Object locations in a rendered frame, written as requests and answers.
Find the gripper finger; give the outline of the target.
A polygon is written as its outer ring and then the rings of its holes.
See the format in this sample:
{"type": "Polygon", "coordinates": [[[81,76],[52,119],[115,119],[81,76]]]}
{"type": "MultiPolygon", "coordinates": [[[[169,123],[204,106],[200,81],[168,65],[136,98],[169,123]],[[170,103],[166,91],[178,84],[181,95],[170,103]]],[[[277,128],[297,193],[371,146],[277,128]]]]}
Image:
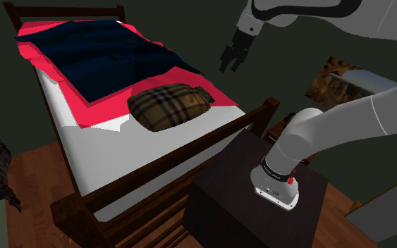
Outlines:
{"type": "Polygon", "coordinates": [[[231,67],[233,72],[237,71],[238,67],[245,61],[247,55],[248,51],[241,51],[233,57],[233,65],[231,67]]]}
{"type": "Polygon", "coordinates": [[[229,63],[233,60],[233,48],[231,46],[226,46],[221,57],[221,65],[219,70],[224,73],[225,70],[227,69],[227,66],[229,65],[229,63]]]}

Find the brown plaid pouch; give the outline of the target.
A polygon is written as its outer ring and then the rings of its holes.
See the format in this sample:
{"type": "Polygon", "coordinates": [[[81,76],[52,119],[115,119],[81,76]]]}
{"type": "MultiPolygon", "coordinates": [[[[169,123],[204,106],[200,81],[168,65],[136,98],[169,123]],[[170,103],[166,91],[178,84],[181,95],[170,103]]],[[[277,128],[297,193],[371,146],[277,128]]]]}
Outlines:
{"type": "Polygon", "coordinates": [[[176,83],[133,95],[128,99],[128,109],[141,126],[159,132],[206,113],[214,102],[213,96],[203,87],[176,83]]]}

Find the red blanket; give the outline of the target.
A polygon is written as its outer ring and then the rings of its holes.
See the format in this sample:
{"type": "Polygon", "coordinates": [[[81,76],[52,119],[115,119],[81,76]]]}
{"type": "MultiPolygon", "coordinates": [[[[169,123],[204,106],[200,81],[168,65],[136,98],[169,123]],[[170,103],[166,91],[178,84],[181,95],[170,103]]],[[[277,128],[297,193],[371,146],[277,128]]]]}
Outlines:
{"type": "MultiPolygon", "coordinates": [[[[18,32],[18,36],[30,35],[39,31],[47,30],[65,22],[68,21],[27,22],[22,25],[18,32]]],[[[117,22],[143,37],[134,26],[124,24],[119,21],[117,22]]],[[[30,42],[17,42],[20,55],[29,60],[34,67],[44,71],[52,80],[58,83],[61,95],[63,95],[65,99],[63,104],[70,109],[72,113],[71,120],[74,120],[76,125],[80,128],[88,128],[121,116],[127,116],[130,114],[128,109],[128,99],[130,97],[145,90],[163,85],[183,83],[190,85],[191,87],[201,86],[215,99],[215,102],[211,104],[212,106],[232,106],[235,104],[234,101],[229,99],[211,82],[206,80],[202,73],[191,73],[190,71],[183,70],[178,67],[174,67],[164,74],[141,80],[96,101],[88,102],[35,45],[30,42]]]]}

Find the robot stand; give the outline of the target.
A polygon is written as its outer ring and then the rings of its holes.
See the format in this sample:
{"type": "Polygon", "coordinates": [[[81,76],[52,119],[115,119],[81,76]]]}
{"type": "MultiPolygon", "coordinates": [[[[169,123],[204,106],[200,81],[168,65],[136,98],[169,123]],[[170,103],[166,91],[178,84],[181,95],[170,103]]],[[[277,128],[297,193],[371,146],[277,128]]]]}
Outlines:
{"type": "Polygon", "coordinates": [[[250,172],[270,149],[243,130],[194,178],[182,225],[203,248],[312,248],[328,180],[299,164],[294,209],[267,201],[250,172]]]}

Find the dark blue blanket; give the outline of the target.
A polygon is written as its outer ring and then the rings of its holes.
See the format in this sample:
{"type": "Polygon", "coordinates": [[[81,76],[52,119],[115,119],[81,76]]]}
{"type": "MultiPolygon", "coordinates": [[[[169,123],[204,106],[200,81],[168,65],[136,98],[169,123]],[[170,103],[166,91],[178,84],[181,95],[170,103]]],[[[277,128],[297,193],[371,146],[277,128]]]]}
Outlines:
{"type": "Polygon", "coordinates": [[[35,45],[88,102],[174,67],[201,73],[115,20],[68,21],[16,40],[35,45]]]}

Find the dark wooden bed white mattress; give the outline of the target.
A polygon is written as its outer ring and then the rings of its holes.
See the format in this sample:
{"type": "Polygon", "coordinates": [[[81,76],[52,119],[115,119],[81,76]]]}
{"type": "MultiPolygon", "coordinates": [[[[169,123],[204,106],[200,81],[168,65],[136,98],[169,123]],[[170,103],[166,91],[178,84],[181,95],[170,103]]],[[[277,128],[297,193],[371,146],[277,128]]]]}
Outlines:
{"type": "MultiPolygon", "coordinates": [[[[114,8],[15,6],[4,8],[16,29],[37,21],[113,16],[114,8]]],[[[279,103],[269,98],[244,113],[237,104],[174,128],[151,132],[131,114],[80,128],[58,83],[32,65],[73,193],[51,205],[54,224],[82,248],[176,248],[187,236],[182,211],[193,178],[244,128],[261,135],[279,103]]]]}

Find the brown wall picture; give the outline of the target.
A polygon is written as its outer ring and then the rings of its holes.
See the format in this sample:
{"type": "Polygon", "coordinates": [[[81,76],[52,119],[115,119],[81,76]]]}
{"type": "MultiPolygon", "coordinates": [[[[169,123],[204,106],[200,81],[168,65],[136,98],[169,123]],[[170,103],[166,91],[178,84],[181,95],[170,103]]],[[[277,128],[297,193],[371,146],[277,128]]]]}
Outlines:
{"type": "Polygon", "coordinates": [[[397,82],[330,57],[305,96],[328,110],[397,87],[397,82]]]}

